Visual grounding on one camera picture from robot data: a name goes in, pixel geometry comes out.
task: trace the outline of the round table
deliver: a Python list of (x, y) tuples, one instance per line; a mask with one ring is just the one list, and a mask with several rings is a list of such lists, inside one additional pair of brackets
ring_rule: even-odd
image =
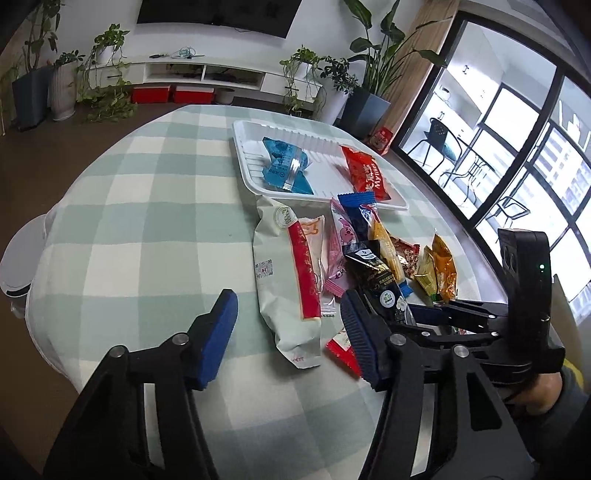
[[(383, 395), (326, 352), (320, 367), (298, 370), (276, 350), (256, 297), (259, 217), (232, 141), (238, 119), (352, 140), (326, 124), (231, 106), (186, 106), (137, 129), (92, 163), (47, 215), (27, 302), (31, 337), (80, 391), (111, 346), (157, 346), (231, 288), (239, 297), (236, 326), (217, 379), (195, 392), (220, 477), (357, 478)], [(381, 213), (389, 231), (430, 245), (437, 230), (454, 254), (459, 296), (479, 299), (465, 253), (433, 205), (386, 161), (380, 168), (410, 204), (408, 212)], [(323, 344), (341, 327), (338, 315), (324, 318)], [(150, 455), (158, 463), (153, 389), (146, 391)], [(415, 466), (426, 462), (419, 457)]]

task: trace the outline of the chair seat cushion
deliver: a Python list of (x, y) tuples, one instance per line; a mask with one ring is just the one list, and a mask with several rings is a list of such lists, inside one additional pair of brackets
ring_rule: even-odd
[(441, 152), (444, 157), (448, 158), (453, 164), (457, 163), (456, 153), (449, 147), (449, 145), (443, 145), (443, 151)]

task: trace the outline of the green plant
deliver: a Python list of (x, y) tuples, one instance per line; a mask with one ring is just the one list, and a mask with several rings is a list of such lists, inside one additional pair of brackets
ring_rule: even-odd
[(114, 47), (114, 52), (120, 50), (128, 33), (129, 30), (121, 30), (121, 24), (111, 24), (108, 30), (95, 37), (95, 46), (98, 47), (97, 53), (107, 47)]
[[(128, 30), (121, 30), (120, 25), (111, 24), (108, 30), (95, 37), (95, 45), (83, 65), (78, 67), (82, 73), (82, 81), (78, 90), (79, 99), (90, 105), (90, 113), (86, 117), (89, 122), (103, 122), (109, 120), (118, 122), (121, 118), (129, 118), (135, 113), (137, 105), (131, 102), (131, 95), (127, 87), (131, 82), (124, 80), (123, 69), (129, 68), (129, 63), (122, 61), (122, 56), (114, 61), (113, 54), (122, 50)], [(117, 81), (107, 87), (99, 86), (96, 56), (105, 47), (114, 47), (110, 62), (117, 72)], [(94, 87), (91, 87), (91, 74)]]
[(320, 61), (321, 58), (315, 52), (302, 45), (288, 60), (281, 60), (279, 62), (279, 65), (283, 67), (283, 76), (287, 82), (287, 86), (285, 87), (287, 91), (283, 96), (283, 104), (289, 115), (300, 116), (301, 109), (304, 106), (303, 100), (297, 97), (299, 89), (296, 86), (295, 75), (298, 68), (302, 63), (307, 63), (311, 66), (309, 75), (304, 79), (306, 82), (306, 93), (308, 93), (311, 91), (308, 77), (311, 76), (313, 81), (318, 82), (316, 74), (319, 71)]
[(397, 75), (397, 71), (402, 66), (404, 59), (414, 53), (418, 53), (421, 57), (437, 66), (447, 66), (445, 59), (433, 50), (412, 49), (399, 59), (395, 59), (395, 56), (398, 50), (419, 30), (427, 25), (448, 20), (448, 18), (423, 23), (405, 39), (405, 33), (394, 24), (394, 14), (400, 3), (400, 0), (396, 0), (390, 9), (390, 12), (388, 12), (380, 22), (380, 32), (384, 35), (382, 41), (374, 44), (369, 39), (369, 30), (372, 28), (371, 12), (359, 0), (343, 1), (347, 7), (349, 7), (353, 16), (362, 23), (365, 29), (365, 38), (359, 37), (351, 42), (349, 48), (357, 55), (349, 58), (349, 61), (353, 62), (362, 60), (366, 63), (362, 87), (370, 93), (378, 96), (384, 95), (390, 86), (400, 78), (400, 75)]
[(78, 50), (72, 50), (70, 53), (63, 52), (60, 57), (56, 60), (56, 68), (72, 63), (73, 61), (83, 61), (86, 55), (81, 55)]
[(333, 57), (322, 57), (326, 65), (320, 73), (320, 78), (331, 78), (334, 87), (338, 92), (349, 93), (359, 84), (357, 77), (349, 73), (349, 61), (347, 59), (334, 59)]
[[(50, 48), (57, 53), (57, 35), (55, 30), (60, 26), (60, 0), (41, 0), (35, 10), (29, 15), (31, 31), (29, 39), (25, 42), (22, 51), (25, 56), (25, 68), (27, 73), (35, 70), (39, 65), (39, 55), (45, 39), (49, 42)], [(52, 20), (55, 18), (55, 25), (52, 28)]]
[(2, 135), (6, 135), (6, 126), (4, 124), (4, 114), (8, 112), (8, 118), (11, 118), (12, 110), (12, 83), (18, 78), (18, 73), (21, 70), (24, 57), (21, 55), (13, 59), (10, 67), (0, 76), (0, 127), (2, 128)]

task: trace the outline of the window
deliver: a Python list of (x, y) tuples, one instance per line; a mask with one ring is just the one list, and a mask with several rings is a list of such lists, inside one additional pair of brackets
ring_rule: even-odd
[[(499, 228), (545, 232), (553, 274), (581, 319), (591, 313), (591, 85), (531, 40), (498, 27), (525, 46), (478, 22), (456, 18), (461, 37), (442, 50), (449, 67), (421, 93), (394, 149), (456, 212), (499, 276)], [(434, 127), (443, 134), (432, 135)]]

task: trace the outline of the metal chair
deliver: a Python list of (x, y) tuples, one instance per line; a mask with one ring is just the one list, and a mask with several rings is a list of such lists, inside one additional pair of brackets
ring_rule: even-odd
[[(429, 175), (431, 175), (435, 170), (437, 170), (441, 166), (441, 164), (443, 163), (443, 161), (445, 159), (448, 159), (450, 162), (452, 162), (452, 164), (455, 165), (457, 163), (458, 159), (462, 156), (462, 152), (463, 152), (460, 142), (458, 141), (456, 136), (454, 134), (452, 134), (452, 132), (448, 129), (448, 127), (445, 126), (444, 123), (439, 121), (437, 118), (431, 118), (430, 122), (431, 122), (431, 128), (429, 129), (429, 132), (423, 132), (425, 134), (426, 138), (423, 138), (419, 143), (417, 143), (414, 147), (412, 147), (410, 149), (410, 151), (408, 152), (408, 155), (410, 155), (413, 152), (413, 150), (415, 148), (417, 148), (423, 142), (427, 142), (429, 144), (429, 148), (427, 149), (427, 154), (425, 155), (425, 159), (423, 160), (422, 167), (424, 167), (425, 163), (427, 163), (427, 158), (429, 157), (429, 152), (431, 151), (431, 147), (433, 147), (436, 151), (438, 151), (441, 154), (441, 157), (442, 157), (441, 162), (439, 162), (437, 164), (437, 166), (434, 169), (432, 169), (431, 172), (429, 172)], [(448, 136), (450, 136), (451, 138), (453, 138), (456, 141), (457, 146), (459, 148), (458, 154), (456, 154), (449, 147), (449, 145), (447, 145)]]
[(503, 223), (503, 228), (505, 228), (507, 222), (510, 222), (509, 228), (511, 228), (514, 220), (522, 218), (531, 213), (529, 208), (511, 196), (503, 197), (497, 202), (496, 206), (496, 212), (486, 217), (486, 219), (488, 220), (489, 218), (496, 217), (500, 213), (503, 213), (505, 215), (505, 223)]
[(444, 175), (449, 175), (447, 181), (454, 181), (456, 179), (466, 180), (466, 198), (460, 205), (463, 205), (464, 202), (468, 199), (468, 197), (470, 196), (470, 190), (473, 192), (474, 199), (476, 200), (476, 188), (478, 188), (478, 185), (481, 184), (482, 179), (486, 176), (486, 171), (494, 171), (494, 169), (489, 165), (489, 163), (483, 160), (477, 153), (474, 152), (474, 155), (476, 156), (476, 158), (474, 159), (472, 165), (470, 165), (470, 168), (465, 173), (458, 173), (453, 170), (449, 170), (443, 172), (437, 179), (437, 184), (441, 188), (444, 188), (445, 185), (447, 185), (447, 182), (445, 182), (444, 185), (441, 185), (440, 183), (440, 180), (443, 178)]

